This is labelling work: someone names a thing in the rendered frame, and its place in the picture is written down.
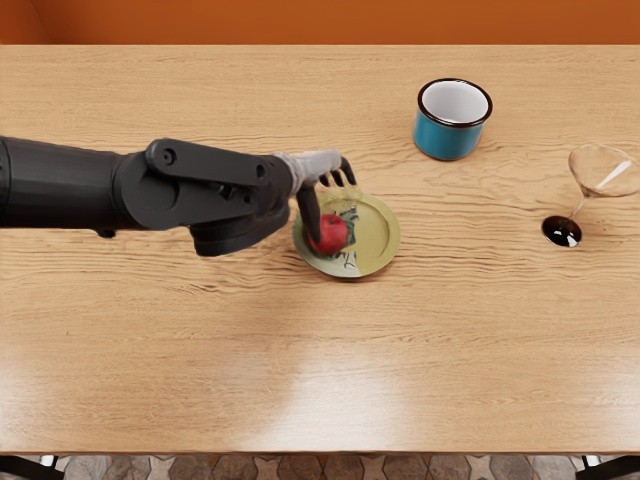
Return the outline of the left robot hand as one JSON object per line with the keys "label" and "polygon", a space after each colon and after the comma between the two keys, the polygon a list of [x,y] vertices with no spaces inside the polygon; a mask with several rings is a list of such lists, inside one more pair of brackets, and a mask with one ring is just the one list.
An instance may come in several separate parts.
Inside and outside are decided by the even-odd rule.
{"label": "left robot hand", "polygon": [[330,185],[328,177],[334,183],[344,187],[343,177],[350,185],[357,181],[349,161],[337,150],[306,151],[297,154],[284,152],[273,153],[282,160],[292,176],[291,194],[295,195],[303,224],[311,239],[318,243],[322,239],[321,214],[315,186],[320,182],[325,187]]}

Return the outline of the yellow-green patterned plate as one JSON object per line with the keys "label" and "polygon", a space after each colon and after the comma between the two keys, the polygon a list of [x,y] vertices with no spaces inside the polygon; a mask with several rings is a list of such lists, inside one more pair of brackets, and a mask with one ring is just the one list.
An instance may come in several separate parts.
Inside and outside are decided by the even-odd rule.
{"label": "yellow-green patterned plate", "polygon": [[297,217],[292,239],[301,258],[314,269],[337,278],[361,278],[385,268],[400,244],[400,226],[392,210],[375,196],[346,189],[318,194],[323,214],[337,214],[349,229],[345,247],[330,257],[315,252]]}

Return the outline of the red apple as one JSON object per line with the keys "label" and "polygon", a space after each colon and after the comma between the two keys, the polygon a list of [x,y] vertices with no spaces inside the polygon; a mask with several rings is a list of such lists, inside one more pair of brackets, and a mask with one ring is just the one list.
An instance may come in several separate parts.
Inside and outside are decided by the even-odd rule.
{"label": "red apple", "polygon": [[321,240],[315,242],[308,236],[311,248],[323,256],[331,256],[341,251],[348,237],[345,221],[336,214],[323,214],[320,218]]}

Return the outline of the blue enamel mug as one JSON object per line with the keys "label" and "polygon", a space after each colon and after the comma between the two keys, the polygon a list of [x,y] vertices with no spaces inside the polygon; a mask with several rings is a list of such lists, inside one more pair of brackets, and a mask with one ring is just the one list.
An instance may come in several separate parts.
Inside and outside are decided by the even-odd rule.
{"label": "blue enamel mug", "polygon": [[477,147],[492,111],[493,101],[479,85],[458,78],[432,80],[417,94],[414,143],[436,160],[464,158]]}

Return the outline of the clear wine glass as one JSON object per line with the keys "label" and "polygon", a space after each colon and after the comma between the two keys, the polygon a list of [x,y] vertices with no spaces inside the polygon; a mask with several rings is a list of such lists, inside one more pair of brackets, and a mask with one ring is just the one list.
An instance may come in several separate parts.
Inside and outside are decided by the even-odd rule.
{"label": "clear wine glass", "polygon": [[588,200],[623,198],[640,193],[640,160],[618,148],[589,143],[570,153],[568,167],[579,187],[581,199],[569,215],[552,215],[544,219],[541,231],[551,243],[573,248],[582,240],[577,216]]}

